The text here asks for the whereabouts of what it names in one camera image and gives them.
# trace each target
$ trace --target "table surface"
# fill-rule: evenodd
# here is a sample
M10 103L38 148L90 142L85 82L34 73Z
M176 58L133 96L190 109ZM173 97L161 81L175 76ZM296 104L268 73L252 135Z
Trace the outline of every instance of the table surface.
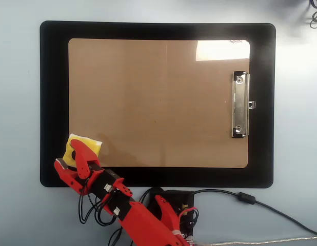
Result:
M0 245L106 245L118 226L80 224L77 194L40 184L39 26L45 20L274 24L274 184L242 191L317 230L317 29L306 23L313 12L307 0L0 1ZM139 197L145 189L132 190ZM197 241L311 236L222 194L199 194L195 203ZM129 242L123 235L120 245Z

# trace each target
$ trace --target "metal clip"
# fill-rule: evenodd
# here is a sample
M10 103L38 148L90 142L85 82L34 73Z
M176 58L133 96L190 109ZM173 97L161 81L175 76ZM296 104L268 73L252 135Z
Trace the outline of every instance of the metal clip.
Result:
M248 135L249 109L255 108L255 102L249 101L250 74L235 71L232 85L232 128L231 136L243 138Z

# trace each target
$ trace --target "gray cable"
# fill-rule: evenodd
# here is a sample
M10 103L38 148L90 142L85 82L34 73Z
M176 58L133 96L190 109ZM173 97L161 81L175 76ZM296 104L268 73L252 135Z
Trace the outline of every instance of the gray cable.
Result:
M195 246L263 245L263 244L302 241L302 240L317 240L317 237L298 237L298 238L277 239L277 240L262 241L262 242L218 242L218 243L209 243L209 244L195 243Z

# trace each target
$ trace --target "red robotic arm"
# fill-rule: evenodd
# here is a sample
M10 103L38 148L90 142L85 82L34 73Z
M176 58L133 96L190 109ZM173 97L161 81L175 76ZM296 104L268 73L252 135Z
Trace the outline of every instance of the red robotic arm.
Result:
M71 145L77 172L58 158L54 166L61 180L79 194L93 193L102 202L108 201L104 209L118 218L137 246L189 246L180 232L178 216L163 197L155 196L162 210L159 221L142 203L132 198L131 190L123 185L123 178L100 166L98 157L88 146L77 139L72 140Z

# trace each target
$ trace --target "yellow sponge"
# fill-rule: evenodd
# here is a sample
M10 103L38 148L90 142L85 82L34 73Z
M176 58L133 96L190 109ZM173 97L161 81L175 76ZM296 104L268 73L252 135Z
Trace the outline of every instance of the yellow sponge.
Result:
M71 146L72 139L80 140L81 142L85 143L94 153L96 153L97 156L99 155L102 142L90 139L88 137L80 137L75 134L70 134L70 137L68 138L67 144L66 144L66 151L63 156L63 160L66 162L67 165L71 167L76 167L75 160L73 160L72 158L72 152L74 150Z

